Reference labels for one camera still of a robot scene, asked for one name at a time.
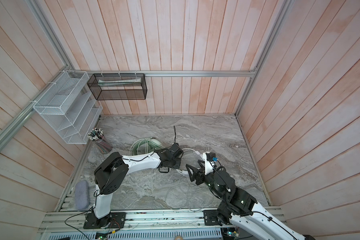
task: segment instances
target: black cable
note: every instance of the black cable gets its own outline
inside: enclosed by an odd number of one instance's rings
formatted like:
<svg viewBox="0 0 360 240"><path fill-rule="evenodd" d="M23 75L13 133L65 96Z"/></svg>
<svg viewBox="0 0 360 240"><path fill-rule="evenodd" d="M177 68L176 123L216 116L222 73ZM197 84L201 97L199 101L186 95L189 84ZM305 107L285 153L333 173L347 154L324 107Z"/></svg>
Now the black cable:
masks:
<svg viewBox="0 0 360 240"><path fill-rule="evenodd" d="M79 213L79 214L70 216L69 218L67 218L67 219L64 221L65 225L70 226L71 228L74 228L74 229L76 229L77 231L81 232L82 235L84 235L84 237L86 237L88 240L90 240L90 239L87 237L87 235L85 235L85 234L84 234L82 231L80 231L79 229L77 229L77 228L69 225L69 224L67 223L67 220L70 219L70 218L72 218L72 217L76 217L76 216L78 216L78 215L80 215L80 214L87 213L87 212L89 212L89 211L91 211L91 210L93 210L93 206L92 206L89 210L87 210L86 212L81 212L81 213Z"/></svg>
<svg viewBox="0 0 360 240"><path fill-rule="evenodd" d="M134 161L134 162L140 162L140 161L143 161L144 159L146 159L147 157L149 157L149 156L145 156L143 159L141 159L141 160L133 160L133 159L126 159L126 158L122 158L123 160L130 160L130 161Z"/></svg>
<svg viewBox="0 0 360 240"><path fill-rule="evenodd" d="M96 192L97 192L97 190L95 190L94 192L93 192L93 196L96 198L96 197L98 197L98 196L100 196L100 191L99 191L99 194L96 194Z"/></svg>
<svg viewBox="0 0 360 240"><path fill-rule="evenodd" d="M117 162L118 162L118 161L115 161L115 164L113 165L113 167L111 168L111 170L113 170L113 168L116 166ZM106 184L105 184L105 185L102 187L102 189L100 190L99 195L100 195L100 194L103 194L103 188L105 188L106 185L108 184L108 182L109 182L109 180L110 180L110 176L111 176L111 175L109 175L109 178L108 178Z"/></svg>
<svg viewBox="0 0 360 240"><path fill-rule="evenodd" d="M262 213L262 212L257 212L257 211L252 211L252 212L253 212L253 213L258 213L258 214L264 215L266 218L268 218L268 221L272 221L272 222L276 223L276 225L278 225L278 226L281 227L284 231L286 231L287 233L289 233L289 235L291 235L291 236L293 237L293 239L298 240L297 238L295 238L294 235L292 235L292 234L291 234L290 232L288 232L285 228L283 228L283 227L280 226L277 222L275 222L275 221L272 219L272 217L269 217L269 216L265 215L265 214Z"/></svg>
<svg viewBox="0 0 360 240"><path fill-rule="evenodd" d="M107 239L109 239L109 234L111 233L110 232L111 228L112 228L112 221L110 221L110 226L109 226L109 229L108 229L108 232L107 232Z"/></svg>
<svg viewBox="0 0 360 240"><path fill-rule="evenodd" d="M175 143L176 142L176 127L175 126L173 126L173 131L175 132L175 139L173 140L173 143Z"/></svg>
<svg viewBox="0 0 360 240"><path fill-rule="evenodd" d="M239 240L239 239L244 239L244 238L250 238L250 237L253 237L253 235L248 236L248 237L235 238L234 240Z"/></svg>

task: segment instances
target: white mesh shelf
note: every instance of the white mesh shelf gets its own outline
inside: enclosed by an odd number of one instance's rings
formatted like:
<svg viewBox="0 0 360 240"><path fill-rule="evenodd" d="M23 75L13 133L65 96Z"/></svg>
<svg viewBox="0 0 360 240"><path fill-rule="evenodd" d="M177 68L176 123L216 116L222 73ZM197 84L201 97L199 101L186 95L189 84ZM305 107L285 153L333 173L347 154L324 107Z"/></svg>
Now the white mesh shelf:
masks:
<svg viewBox="0 0 360 240"><path fill-rule="evenodd" d="M91 108L88 117L85 119L79 132L72 135L71 137L67 137L68 140L66 139L64 140L70 144L86 144L88 140L87 134L90 129L95 127L96 121L99 118L102 109L103 109L102 106L100 106L99 108Z"/></svg>
<svg viewBox="0 0 360 240"><path fill-rule="evenodd" d="M39 114L64 115L67 112L89 80L86 72L74 72L82 73L81 78L71 78L68 72L63 72L53 86L41 96L33 107Z"/></svg>
<svg viewBox="0 0 360 240"><path fill-rule="evenodd" d="M73 102L72 106L65 114L66 119L61 123L58 131L73 125L90 96L91 92L88 92L84 95L77 97L77 99Z"/></svg>
<svg viewBox="0 0 360 240"><path fill-rule="evenodd" d="M96 108L96 100L88 100L91 92L80 93L89 77L86 72L76 72L82 77L70 78L64 72L33 108L66 143L86 144L87 132L96 124L102 106L99 103Z"/></svg>
<svg viewBox="0 0 360 240"><path fill-rule="evenodd" d="M87 102L84 107L82 108L80 114L78 115L76 121L73 123L72 126L69 126L67 128L64 128L63 130L59 131L59 135L62 138L70 137L75 133L78 133L81 129L82 125L84 124L84 121L87 119L89 112L91 111L93 105L95 104L96 100L93 99L89 102Z"/></svg>

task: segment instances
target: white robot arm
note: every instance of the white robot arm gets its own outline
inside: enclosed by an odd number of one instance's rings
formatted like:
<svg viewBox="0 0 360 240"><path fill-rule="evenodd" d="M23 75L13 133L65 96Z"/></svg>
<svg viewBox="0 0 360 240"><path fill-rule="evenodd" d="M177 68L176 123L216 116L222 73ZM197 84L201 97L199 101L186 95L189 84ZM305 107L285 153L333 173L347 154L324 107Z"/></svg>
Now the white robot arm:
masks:
<svg viewBox="0 0 360 240"><path fill-rule="evenodd" d="M121 156L124 164L128 166L126 175L143 169L157 168L160 164L160 157L156 152L136 156ZM113 192L110 194L101 194L100 187L96 184L96 201L94 204L94 212L97 218L105 217L110 213L110 202Z"/></svg>
<svg viewBox="0 0 360 240"><path fill-rule="evenodd" d="M97 226L93 228L108 226L113 192L120 187L127 174L153 168L158 168L160 172L168 172L169 168L178 169L182 155L183 151L178 144L136 156L112 153L94 171L96 202L92 212L88 213L97 220ZM226 172L225 167L216 168L216 160L216 154L204 152L203 160L198 161L200 168L188 164L186 166L191 182L196 181L197 185L206 184L211 192L221 199L216 210L220 224L232 224L242 228L259 240L314 240L311 236L296 233L267 212L252 195L235 185L235 180ZM168 171L161 171L163 167L168 167Z"/></svg>

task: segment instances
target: aluminum rail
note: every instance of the aluminum rail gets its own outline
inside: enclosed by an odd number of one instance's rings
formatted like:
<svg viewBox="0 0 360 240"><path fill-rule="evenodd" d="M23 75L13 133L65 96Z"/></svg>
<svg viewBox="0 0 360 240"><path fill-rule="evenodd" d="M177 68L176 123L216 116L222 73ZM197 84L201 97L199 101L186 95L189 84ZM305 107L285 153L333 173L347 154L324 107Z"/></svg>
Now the aluminum rail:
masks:
<svg viewBox="0 0 360 240"><path fill-rule="evenodd" d="M73 66L71 60L68 58L67 53L64 51L60 41L57 39L55 32L48 23L48 20L45 17L45 13L40 6L38 0L25 0L28 4L29 9L33 12L34 16L37 18L39 24L43 28L45 34L49 38L49 41L54 46L55 50L58 52L64 64Z"/></svg>
<svg viewBox="0 0 360 240"><path fill-rule="evenodd" d="M271 34L267 40L267 44L265 45L265 48L264 48L263 52L261 53L260 60L259 60L258 64L256 65L255 75L250 79L250 82L248 83L248 86L245 89L243 96L241 97L240 103L235 112L236 117L238 117L240 115L243 105L248 98L249 92L251 91L251 89L254 85L254 82L257 79L258 73L262 70L264 63L269 55L269 52L271 51L272 47L274 46L277 36L280 33L280 29L283 26L283 24L286 20L286 17L292 8L293 3L294 3L294 0L285 0L284 1L283 6L281 7L281 11L280 11L280 13L276 19L276 22L272 28Z"/></svg>
<svg viewBox="0 0 360 240"><path fill-rule="evenodd" d="M274 217L283 223L285 217L281 207L264 207ZM216 210L216 208L204 208L202 210ZM111 212L125 212L125 225L121 230L152 230L152 229L181 229L181 228L210 228L204 223L202 211L193 212L189 209L156 209L156 210L117 210ZM73 232L72 227L67 226L64 221L70 218L67 223L81 231L101 231L104 229L83 229L86 212L47 212L38 232Z"/></svg>
<svg viewBox="0 0 360 240"><path fill-rule="evenodd" d="M247 71L87 71L89 75L95 73L143 73L146 77L253 77L254 70Z"/></svg>
<svg viewBox="0 0 360 240"><path fill-rule="evenodd" d="M62 68L54 77L55 82L63 71L67 70L69 66ZM21 127L32 117L35 113L33 106L41 96L52 86L52 83L46 84L43 89L39 91L35 98L33 98L29 104L18 113L11 122L9 122L3 130L0 132L0 152L8 144L8 142L14 137L14 135L21 129Z"/></svg>

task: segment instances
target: cable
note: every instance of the cable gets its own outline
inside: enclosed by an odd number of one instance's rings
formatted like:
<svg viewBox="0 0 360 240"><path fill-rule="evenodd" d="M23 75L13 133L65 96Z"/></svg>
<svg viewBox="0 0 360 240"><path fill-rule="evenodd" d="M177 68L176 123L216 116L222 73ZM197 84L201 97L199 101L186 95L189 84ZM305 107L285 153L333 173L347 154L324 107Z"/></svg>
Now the cable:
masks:
<svg viewBox="0 0 360 240"><path fill-rule="evenodd" d="M108 229L108 232L107 232L107 239L109 239L109 233L110 233L110 229L112 228L112 221L110 221L110 226L109 226L109 229Z"/></svg>
<svg viewBox="0 0 360 240"><path fill-rule="evenodd" d="M245 239L245 238L250 238L250 237L253 237L253 235L248 236L248 237L235 238L234 240Z"/></svg>
<svg viewBox="0 0 360 240"><path fill-rule="evenodd" d="M116 166L117 162L118 162L118 161L115 161L115 164L113 165L112 170L113 170L113 168ZM102 188L105 188L105 187L106 187L106 185L108 184L108 182L109 182L109 180L110 180L110 176L111 176L111 175L109 175L109 178L108 178L106 184L105 184Z"/></svg>
<svg viewBox="0 0 360 240"><path fill-rule="evenodd" d="M137 141L135 141L131 147L129 148L129 155L133 156L133 155L139 155L139 149L140 146L144 146L144 153L143 154L147 154L155 149L161 149L164 148L163 144L158 141L157 139L155 139L154 137L146 137L146 138L141 138Z"/></svg>
<svg viewBox="0 0 360 240"><path fill-rule="evenodd" d="M189 200L193 197L193 195L194 195L196 192L203 191L203 192L207 193L207 192L204 191L204 190L209 189L209 188L208 188L208 187L199 187L199 186L194 185L194 184L180 184L180 180L181 180L182 177L187 177L187 176L186 176L186 175L181 176L181 177L179 178L179 180L178 180L178 185L171 187L171 188L167 191L167 194L165 195L164 202L165 202L165 204L166 204L170 209L172 209L172 210L180 210L180 209L183 209L183 208L187 205L187 207L188 207L188 209L189 209L190 211L192 211L192 212L198 212L198 211L202 210L203 208L207 207L208 205L210 205L210 204L213 202L213 200L215 199L214 197L212 197L211 201L210 201L208 204L204 205L203 207L201 207L201 208L199 208L199 209L197 209L197 210L192 210L192 209L189 207ZM187 191L184 191L184 190L181 188L181 186L188 186ZM186 199L186 201L187 201L184 205L182 205L182 206L181 206L180 208L178 208L178 209L174 209L174 208L170 207L170 206L167 204L168 194L169 194L169 192L170 192L172 189L174 189L175 187L179 187L180 190L181 190L183 193L186 194L186 198L185 198L185 199ZM191 187L197 187L197 188L199 188L199 189L198 189L198 190L195 190L195 191L189 191L189 189L190 189Z"/></svg>
<svg viewBox="0 0 360 240"><path fill-rule="evenodd" d="M173 131L175 132L175 139L173 140L173 143L176 143L176 127L173 126Z"/></svg>
<svg viewBox="0 0 360 240"><path fill-rule="evenodd" d="M123 160L134 161L134 162L140 162L140 161L143 161L144 159L146 159L146 158L149 157L149 156L145 156L145 157L144 157L143 159L141 159L141 160L133 160L133 159L126 159L126 158L122 158L122 159L123 159Z"/></svg>
<svg viewBox="0 0 360 240"><path fill-rule="evenodd" d="M73 216L70 216L69 218L67 218L67 219L64 221L65 225L70 226L71 228L74 228L74 229L76 229L77 231L81 232L82 235L84 235L84 237L86 237L88 240L90 240L90 239L87 237L87 235L85 235L82 231L80 231L80 229L77 229L77 228L69 225L69 224L67 223L67 220L70 219L70 218L72 218L72 217L76 217L76 216L78 216L78 215L80 215L80 214L87 213L87 212L89 212L89 211L91 211L91 210L93 210L93 206L92 206L90 209L88 209L87 211L81 212L81 213L76 214L76 215L73 215Z"/></svg>
<svg viewBox="0 0 360 240"><path fill-rule="evenodd" d="M291 234L290 232L288 232L285 228L283 228L283 227L280 226L277 222L275 222L272 217L269 217L269 216L265 215L265 214L262 213L262 212L257 212L257 211L252 211L252 212L253 212L253 213L258 213L258 214L264 215L266 218L268 218L268 221L272 221L272 222L276 223L276 225L278 225L278 226L281 227L284 231L286 231L289 235L291 235L291 236L293 237L293 239L298 240L297 238L295 238L294 235L292 235L292 234Z"/></svg>

